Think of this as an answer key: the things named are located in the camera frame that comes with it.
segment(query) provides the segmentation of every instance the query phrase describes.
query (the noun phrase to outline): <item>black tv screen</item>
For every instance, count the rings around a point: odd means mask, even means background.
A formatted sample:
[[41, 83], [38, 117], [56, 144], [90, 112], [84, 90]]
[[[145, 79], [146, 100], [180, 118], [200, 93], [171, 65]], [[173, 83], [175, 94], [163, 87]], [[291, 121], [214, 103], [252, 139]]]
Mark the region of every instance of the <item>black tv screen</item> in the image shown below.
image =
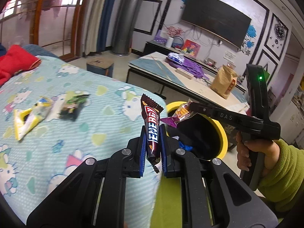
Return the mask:
[[187, 0], [181, 20], [241, 47], [251, 19], [220, 0]]

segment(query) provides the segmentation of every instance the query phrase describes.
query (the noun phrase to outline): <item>green fleece sleeve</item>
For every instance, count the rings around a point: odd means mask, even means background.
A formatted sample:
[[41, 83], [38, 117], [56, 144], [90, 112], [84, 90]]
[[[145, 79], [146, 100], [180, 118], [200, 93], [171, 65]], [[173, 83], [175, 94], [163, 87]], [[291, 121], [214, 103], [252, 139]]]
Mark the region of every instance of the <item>green fleece sleeve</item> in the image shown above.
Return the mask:
[[278, 212], [290, 210], [304, 189], [304, 150], [289, 146], [283, 140], [276, 166], [261, 179], [258, 189], [266, 199], [275, 203]]

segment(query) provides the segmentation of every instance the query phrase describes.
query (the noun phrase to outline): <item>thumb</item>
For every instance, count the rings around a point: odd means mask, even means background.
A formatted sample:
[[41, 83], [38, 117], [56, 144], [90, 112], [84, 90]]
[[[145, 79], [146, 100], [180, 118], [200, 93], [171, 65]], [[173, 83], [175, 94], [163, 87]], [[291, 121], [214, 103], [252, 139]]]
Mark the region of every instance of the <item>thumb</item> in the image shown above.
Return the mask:
[[267, 157], [272, 157], [275, 149], [273, 147], [274, 142], [271, 140], [256, 139], [248, 140], [244, 142], [244, 145], [253, 152], [262, 152]]

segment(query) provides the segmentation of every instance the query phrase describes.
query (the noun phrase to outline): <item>hand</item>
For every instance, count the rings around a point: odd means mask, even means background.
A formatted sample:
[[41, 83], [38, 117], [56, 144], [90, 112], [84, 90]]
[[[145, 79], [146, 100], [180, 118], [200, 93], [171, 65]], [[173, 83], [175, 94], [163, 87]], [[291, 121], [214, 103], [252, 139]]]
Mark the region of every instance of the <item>hand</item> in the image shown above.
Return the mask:
[[280, 147], [271, 140], [256, 139], [245, 141], [242, 143], [242, 135], [237, 133], [237, 166], [241, 170], [249, 171], [251, 161], [249, 158], [249, 150], [253, 152], [262, 152], [265, 154], [264, 170], [262, 177], [266, 176], [276, 165], [280, 157]]

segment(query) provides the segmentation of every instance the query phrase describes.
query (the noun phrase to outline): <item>bed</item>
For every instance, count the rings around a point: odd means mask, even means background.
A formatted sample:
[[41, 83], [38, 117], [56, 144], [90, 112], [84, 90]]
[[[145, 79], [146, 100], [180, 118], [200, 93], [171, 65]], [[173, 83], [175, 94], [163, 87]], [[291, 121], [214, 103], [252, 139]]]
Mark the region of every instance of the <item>bed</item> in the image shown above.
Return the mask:
[[[54, 57], [39, 58], [38, 68], [20, 73], [0, 87], [0, 192], [24, 223], [86, 158], [109, 158], [140, 135], [143, 93], [164, 108], [161, 117], [167, 116], [165, 102], [142, 88]], [[77, 120], [59, 119], [63, 101], [76, 94], [90, 94]], [[42, 95], [54, 101], [51, 112], [17, 142], [13, 110], [31, 107]], [[150, 226], [160, 178], [161, 173], [156, 174], [146, 161], [144, 177], [127, 179], [125, 222], [129, 228]]]

